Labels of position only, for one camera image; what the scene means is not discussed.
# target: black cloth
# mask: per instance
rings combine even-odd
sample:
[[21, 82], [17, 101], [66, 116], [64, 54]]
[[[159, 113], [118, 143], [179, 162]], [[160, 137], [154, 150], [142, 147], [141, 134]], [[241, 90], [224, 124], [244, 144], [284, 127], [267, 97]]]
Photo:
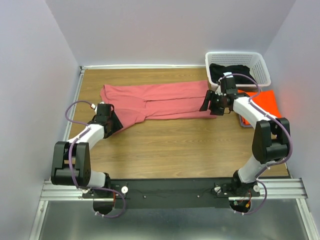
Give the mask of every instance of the black cloth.
[[[218, 80], [224, 76], [224, 73], [231, 72], [233, 74], [243, 74], [254, 81], [256, 81], [253, 76], [250, 75], [250, 68], [244, 65], [231, 65], [231, 66], [221, 66], [215, 63], [210, 64], [210, 75], [213, 83], [218, 83]], [[249, 79], [243, 76], [234, 76], [235, 84], [253, 84]]]

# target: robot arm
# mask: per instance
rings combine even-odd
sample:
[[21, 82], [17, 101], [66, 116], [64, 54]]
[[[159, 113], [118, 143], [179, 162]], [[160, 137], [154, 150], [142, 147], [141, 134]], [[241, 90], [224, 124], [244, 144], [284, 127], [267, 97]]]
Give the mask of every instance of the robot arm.
[[123, 128], [113, 108], [112, 104], [99, 103], [95, 108], [96, 115], [82, 132], [68, 141], [58, 141], [55, 144], [51, 168], [51, 181], [54, 185], [74, 185], [68, 160], [70, 145], [78, 139], [72, 149], [72, 158], [75, 160], [72, 165], [79, 186], [110, 188], [111, 180], [107, 173], [91, 170], [90, 149], [98, 141]]
[[234, 188], [243, 187], [245, 184], [248, 184], [249, 188], [268, 165], [288, 155], [289, 140], [284, 131], [271, 119], [278, 120], [288, 133], [290, 133], [289, 121], [286, 118], [277, 118], [270, 114], [267, 117], [267, 114], [262, 114], [265, 111], [255, 103], [250, 103], [250, 98], [246, 93], [238, 92], [233, 77], [221, 79], [216, 92], [207, 91], [200, 111], [206, 111], [208, 108], [210, 114], [218, 116], [224, 115], [225, 108], [229, 108], [230, 111], [244, 117], [255, 129], [252, 156], [242, 168], [234, 173], [233, 178], [236, 183]]

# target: metal floor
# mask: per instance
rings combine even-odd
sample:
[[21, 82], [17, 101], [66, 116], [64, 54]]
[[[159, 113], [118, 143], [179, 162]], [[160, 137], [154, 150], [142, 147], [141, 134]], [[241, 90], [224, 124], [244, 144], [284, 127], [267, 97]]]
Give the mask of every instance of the metal floor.
[[[260, 202], [253, 200], [253, 207]], [[95, 216], [91, 201], [50, 201], [40, 239], [307, 240], [308, 236], [295, 199], [268, 199], [261, 210], [246, 216], [217, 208], [128, 209], [115, 219]]]

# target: pink garment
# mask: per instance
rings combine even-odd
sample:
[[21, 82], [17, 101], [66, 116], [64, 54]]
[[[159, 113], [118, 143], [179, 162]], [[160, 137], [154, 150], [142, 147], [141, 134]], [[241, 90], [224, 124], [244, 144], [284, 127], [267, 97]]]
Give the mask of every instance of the pink garment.
[[124, 130], [145, 119], [215, 118], [208, 111], [199, 111], [207, 90], [206, 80], [135, 86], [106, 84], [100, 96], [106, 104], [114, 105]]

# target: cable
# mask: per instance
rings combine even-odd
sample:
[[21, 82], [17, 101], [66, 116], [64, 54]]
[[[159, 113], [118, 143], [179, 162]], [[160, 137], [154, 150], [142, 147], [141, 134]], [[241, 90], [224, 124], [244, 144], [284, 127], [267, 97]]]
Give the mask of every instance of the cable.
[[69, 112], [70, 108], [72, 108], [73, 105], [78, 104], [78, 103], [86, 103], [86, 104], [89, 104], [90, 106], [93, 105], [93, 104], [92, 104], [91, 102], [89, 102], [89, 101], [84, 101], [84, 100], [75, 101], [75, 102], [71, 103], [71, 105], [68, 106], [68, 108], [65, 110], [64, 116], [65, 116], [65, 118], [66, 118], [69, 122], [71, 122], [71, 123], [73, 123], [73, 124], [82, 124], [82, 125], [85, 125], [85, 126], [89, 126], [89, 124], [86, 123], [86, 122], [83, 122], [83, 121], [75, 121], [75, 120], [72, 120], [72, 119], [70, 119], [70, 118], [68, 117], [68, 112]]
[[250, 190], [249, 190], [249, 195], [250, 195], [250, 198], [249, 198], [248, 203], [249, 203], [249, 205], [251, 205], [252, 194], [251, 194], [251, 191], [250, 191]]
[[250, 191], [248, 190], [248, 191], [245, 193], [244, 197], [243, 197], [240, 201], [237, 201], [238, 204], [242, 203], [242, 202], [245, 200], [245, 198], [247, 197], [247, 193], [250, 193]]
[[263, 114], [264, 116], [266, 116], [268, 119], [272, 120], [273, 122], [275, 122], [284, 132], [284, 134], [286, 135], [286, 137], [288, 138], [288, 141], [289, 141], [289, 152], [288, 152], [288, 155], [286, 157], [284, 157], [282, 160], [278, 161], [278, 162], [273, 162], [273, 163], [270, 163], [270, 164], [266, 164], [254, 177], [256, 178], [256, 181], [257, 183], [260, 183], [263, 188], [264, 188], [264, 191], [265, 191], [265, 195], [264, 195], [264, 199], [262, 201], [262, 203], [254, 210], [252, 211], [249, 211], [249, 212], [239, 212], [239, 211], [234, 211], [235, 213], [239, 213], [239, 214], [242, 214], [242, 215], [250, 215], [250, 214], [253, 214], [253, 213], [256, 213], [257, 211], [259, 211], [263, 205], [265, 204], [266, 200], [267, 200], [267, 187], [266, 185], [258, 180], [258, 177], [265, 171], [267, 170], [270, 166], [275, 166], [275, 165], [279, 165], [279, 164], [284, 164], [286, 163], [289, 158], [291, 157], [292, 155], [292, 152], [293, 152], [293, 142], [292, 142], [292, 139], [291, 139], [291, 136], [290, 134], [288, 133], [288, 131], [286, 130], [286, 128], [278, 121], [276, 120], [274, 117], [270, 116], [268, 112], [265, 112], [263, 109], [261, 109], [259, 106], [257, 106], [253, 101], [252, 99], [257, 97], [260, 92], [261, 92], [261, 88], [260, 86], [258, 85], [258, 83], [253, 80], [251, 77], [247, 76], [247, 75], [244, 75], [244, 74], [241, 74], [241, 73], [232, 73], [232, 74], [228, 74], [228, 75], [225, 75], [223, 76], [222, 78], [220, 78], [220, 81], [226, 77], [229, 77], [229, 76], [241, 76], [241, 77], [244, 77], [244, 78], [247, 78], [249, 79], [254, 85], [256, 85], [257, 89], [258, 89], [258, 92], [257, 94], [251, 96], [249, 98], [249, 104], [254, 108], [256, 109], [259, 113]]
[[[73, 184], [75, 185], [75, 187], [76, 187], [77, 189], [79, 189], [80, 186], [79, 186], [79, 184], [78, 184], [78, 182], [77, 182], [76, 175], [75, 175], [75, 172], [74, 172], [74, 168], [73, 168], [73, 166], [72, 166], [72, 151], [73, 151], [73, 148], [74, 148], [75, 143], [76, 143], [80, 138], [82, 138], [85, 134], [87, 134], [87, 133], [90, 131], [90, 127], [89, 127], [89, 124], [87, 124], [87, 123], [85, 123], [85, 122], [74, 121], [74, 120], [71, 120], [71, 119], [68, 117], [68, 112], [69, 112], [70, 108], [71, 108], [73, 105], [77, 104], [77, 103], [87, 103], [87, 104], [89, 104], [89, 105], [91, 105], [91, 106], [92, 106], [92, 104], [91, 104], [90, 102], [88, 102], [88, 101], [82, 101], [82, 100], [80, 100], [80, 101], [75, 101], [74, 103], [72, 103], [72, 104], [66, 109], [65, 114], [64, 114], [65, 118], [66, 118], [69, 122], [72, 122], [72, 123], [75, 123], [75, 124], [82, 124], [82, 125], [85, 125], [85, 126], [87, 127], [86, 130], [85, 130], [83, 133], [81, 133], [81, 134], [79, 135], [79, 137], [76, 137], [76, 138], [73, 140], [73, 142], [70, 144], [69, 153], [68, 153], [68, 164], [69, 164], [69, 169], [70, 169], [70, 171], [71, 171], [71, 178], [72, 178], [72, 181], [73, 181]], [[96, 215], [102, 216], [103, 218], [107, 218], [107, 219], [114, 219], [114, 218], [119, 217], [120, 215], [122, 215], [122, 214], [126, 211], [126, 206], [127, 206], [126, 199], [125, 199], [125, 197], [124, 197], [120, 192], [118, 192], [118, 191], [116, 191], [116, 190], [113, 190], [113, 189], [110, 189], [110, 188], [105, 188], [105, 187], [92, 187], [92, 189], [94, 189], [94, 190], [108, 191], [108, 192], [112, 192], [112, 193], [114, 193], [114, 194], [118, 194], [118, 195], [122, 198], [122, 201], [123, 201], [123, 207], [122, 207], [121, 211], [120, 211], [118, 214], [112, 215], [112, 216], [108, 216], [108, 215], [104, 215], [104, 214], [101, 214], [101, 213], [99, 213], [99, 212], [96, 212], [96, 213], [95, 213]]]

